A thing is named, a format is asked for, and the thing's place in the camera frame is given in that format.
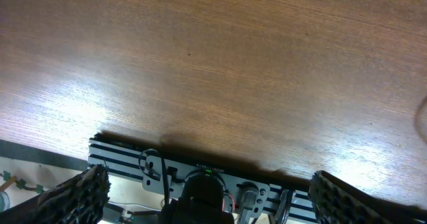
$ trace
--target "brown wooden surface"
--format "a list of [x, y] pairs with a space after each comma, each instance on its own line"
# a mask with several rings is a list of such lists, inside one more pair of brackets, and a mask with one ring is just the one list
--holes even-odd
[[0, 138], [97, 131], [427, 207], [427, 0], [0, 0]]

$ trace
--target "white floor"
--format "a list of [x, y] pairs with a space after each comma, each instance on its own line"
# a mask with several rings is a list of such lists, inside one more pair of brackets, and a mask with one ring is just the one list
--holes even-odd
[[[70, 169], [0, 157], [0, 173], [3, 173], [3, 171], [17, 176], [18, 179], [24, 179], [29, 187], [35, 187], [36, 184], [40, 184], [44, 186], [45, 190], [80, 173], [79, 171]], [[110, 201], [116, 203], [139, 203], [151, 208], [161, 209], [160, 203], [163, 199], [163, 195], [145, 191], [141, 183], [114, 177], [112, 175], [109, 176], [109, 181], [111, 183], [109, 192]], [[3, 183], [3, 178], [0, 178], [0, 185]], [[10, 198], [11, 207], [37, 195], [36, 192], [20, 190], [15, 185], [10, 186], [6, 192]], [[145, 210], [141, 207], [130, 205], [124, 205], [122, 207], [130, 211]], [[266, 215], [262, 215], [257, 221], [257, 224], [263, 223], [268, 223]], [[288, 221], [287, 223], [296, 224], [298, 222]]]

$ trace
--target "white cable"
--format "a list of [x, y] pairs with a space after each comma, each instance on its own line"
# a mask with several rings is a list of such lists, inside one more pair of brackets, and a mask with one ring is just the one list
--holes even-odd
[[145, 205], [141, 205], [141, 204], [138, 204], [138, 203], [116, 203], [114, 201], [109, 201], [108, 203], [113, 204], [113, 205], [134, 205], [134, 206], [142, 207], [142, 208], [145, 208], [145, 209], [148, 209], [148, 210], [151, 210], [151, 211], [161, 211], [160, 209], [147, 207]]

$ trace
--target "green object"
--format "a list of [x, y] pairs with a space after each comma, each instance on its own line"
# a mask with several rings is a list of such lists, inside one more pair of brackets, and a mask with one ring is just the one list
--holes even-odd
[[3, 171], [3, 180], [8, 181], [11, 178], [11, 174], [7, 171]]
[[16, 187], [18, 187], [18, 189], [20, 189], [20, 190], [22, 190], [22, 188], [24, 188], [24, 186], [25, 186], [25, 184], [26, 184], [27, 182], [26, 181], [24, 181], [24, 179], [21, 179], [21, 180], [19, 180], [17, 183], [16, 183]]
[[35, 192], [38, 194], [42, 194], [43, 193], [43, 186], [37, 184], [37, 187], [35, 188]]

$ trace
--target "wooden table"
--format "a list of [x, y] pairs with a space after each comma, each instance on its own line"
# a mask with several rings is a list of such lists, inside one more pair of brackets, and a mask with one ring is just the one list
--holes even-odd
[[427, 0], [0, 0], [0, 64], [2, 139], [173, 135], [427, 208]]

